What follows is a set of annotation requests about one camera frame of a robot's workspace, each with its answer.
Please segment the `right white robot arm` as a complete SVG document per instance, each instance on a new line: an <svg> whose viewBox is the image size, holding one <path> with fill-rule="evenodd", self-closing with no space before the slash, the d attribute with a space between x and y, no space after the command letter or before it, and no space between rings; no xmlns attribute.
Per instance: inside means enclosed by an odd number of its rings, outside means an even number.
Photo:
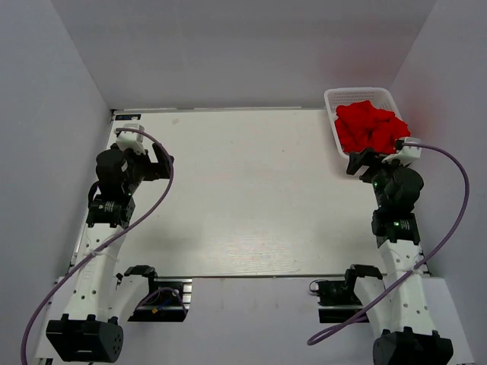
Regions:
<svg viewBox="0 0 487 365"><path fill-rule="evenodd" d="M419 230L412 210L423 179L398 159L387 160L371 148L349 155L346 169L370 183L377 201L371 228L386 274L367 265L345 273L343 292L353 303L367 306L375 340L375 364L447 364L454 355L449 338L438 333L425 298Z"/></svg>

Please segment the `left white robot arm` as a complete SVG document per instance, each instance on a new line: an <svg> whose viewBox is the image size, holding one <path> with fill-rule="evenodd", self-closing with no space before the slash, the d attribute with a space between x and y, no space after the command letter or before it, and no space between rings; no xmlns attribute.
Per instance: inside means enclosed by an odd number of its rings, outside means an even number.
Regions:
<svg viewBox="0 0 487 365"><path fill-rule="evenodd" d="M65 362L113 363L123 346L123 327L136 305L153 303L161 285L152 278L130 279L111 295L117 256L135 210L133 195L144 181L171 181L173 157L157 143L157 158L137 144L112 144L96 158L97 181L88 194L88 217L81 240L82 260L73 268L75 289L60 319L49 320L46 337Z"/></svg>

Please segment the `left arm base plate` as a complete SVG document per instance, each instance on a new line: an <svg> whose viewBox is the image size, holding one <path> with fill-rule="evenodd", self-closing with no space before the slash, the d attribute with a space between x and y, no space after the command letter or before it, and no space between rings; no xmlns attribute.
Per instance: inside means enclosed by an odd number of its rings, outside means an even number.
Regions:
<svg viewBox="0 0 487 365"><path fill-rule="evenodd" d="M186 319L193 292L193 280L189 278L155 278L149 285L148 295L162 288L149 300L139 305L130 316L130 322L181 323Z"/></svg>

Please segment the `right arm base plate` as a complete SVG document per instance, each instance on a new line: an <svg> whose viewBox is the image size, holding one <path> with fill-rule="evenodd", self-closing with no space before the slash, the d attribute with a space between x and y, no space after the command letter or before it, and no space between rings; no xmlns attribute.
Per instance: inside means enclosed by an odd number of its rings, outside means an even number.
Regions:
<svg viewBox="0 0 487 365"><path fill-rule="evenodd" d="M339 324L362 309L360 300L344 289L344 281L314 280L309 291L318 301L318 315L321 324Z"/></svg>

